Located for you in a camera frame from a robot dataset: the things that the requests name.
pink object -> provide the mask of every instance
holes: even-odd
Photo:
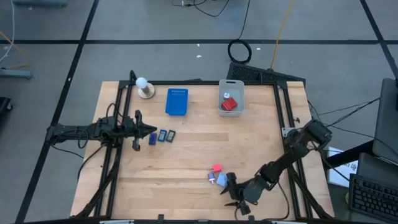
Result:
[[[213,165],[213,172],[220,172],[221,171],[221,164]]]

keyboard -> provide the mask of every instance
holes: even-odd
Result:
[[[351,174],[349,209],[374,218],[398,222],[398,187]]]
[[[241,63],[231,62],[226,79],[242,81],[301,81],[305,86],[305,79],[286,75],[272,70],[264,70]]]

gray floor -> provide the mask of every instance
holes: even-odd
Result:
[[[216,13],[224,0],[203,8]],[[92,0],[69,0],[66,8],[16,7],[17,39],[78,40]],[[244,39],[275,39],[289,1],[252,0]],[[397,1],[367,1],[385,39],[398,39]],[[193,7],[172,7],[168,0],[100,0],[88,39],[234,39],[240,33],[246,1],[231,0],[217,19]],[[0,30],[11,36],[11,6],[0,2]],[[283,39],[375,40],[359,1],[295,1]],[[5,52],[0,45],[0,55]],[[14,111],[0,135],[0,223],[15,221],[39,156],[77,45],[20,45],[32,60],[32,80],[0,78],[0,96],[14,101]],[[268,68],[273,44],[252,44],[249,65]],[[226,44],[85,45],[65,102],[60,123],[93,119],[103,81],[127,79],[130,69],[150,80],[226,77]],[[398,60],[398,45],[389,45]],[[246,51],[233,47],[234,55]],[[2,67],[23,62],[12,50]],[[393,74],[379,45],[280,45],[274,69],[307,79],[307,96],[319,113],[379,96],[381,80]],[[345,113],[323,116],[332,122]],[[339,125],[373,135],[377,103]],[[369,140],[332,129],[332,146],[349,149]],[[60,147],[79,154],[75,142]],[[82,159],[50,150],[26,221],[66,218]]]

white lamp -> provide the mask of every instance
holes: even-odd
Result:
[[[150,84],[145,78],[139,77],[136,80],[138,95],[143,99],[149,99],[155,94],[155,87]]]

wooden tabletop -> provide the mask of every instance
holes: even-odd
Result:
[[[118,82],[103,82],[93,121],[105,116],[106,108],[116,99]],[[302,82],[288,82],[289,96],[296,127],[311,119]],[[189,104],[186,116],[165,113],[168,88],[188,88]],[[132,91],[129,114],[140,110],[142,121],[158,130],[174,130],[173,143],[157,142],[148,145],[148,137],[140,141],[141,151],[132,149],[132,138],[124,140],[112,218],[116,219],[210,219],[234,220],[234,207],[228,194],[220,195],[222,187],[211,184],[207,175],[213,164],[222,164],[223,172],[235,172],[238,182],[253,177],[265,163],[283,155],[282,139],[272,86],[245,86],[245,109],[238,118],[218,115],[218,86],[155,86],[156,94],[141,99],[137,88]],[[280,91],[284,118],[287,114]],[[100,143],[90,141],[85,159]],[[104,160],[105,149],[90,159],[81,172],[71,215],[80,212],[96,192]],[[334,216],[333,207],[318,152],[303,158],[308,189],[327,213]],[[290,204],[288,220],[294,219],[287,172],[280,177],[282,188]],[[301,215],[305,215],[302,194],[297,187]],[[104,195],[101,214],[104,214],[108,192]],[[278,186],[263,191],[257,206],[250,205],[256,220],[279,218],[287,212],[285,198]],[[247,220],[238,212],[238,219]]]

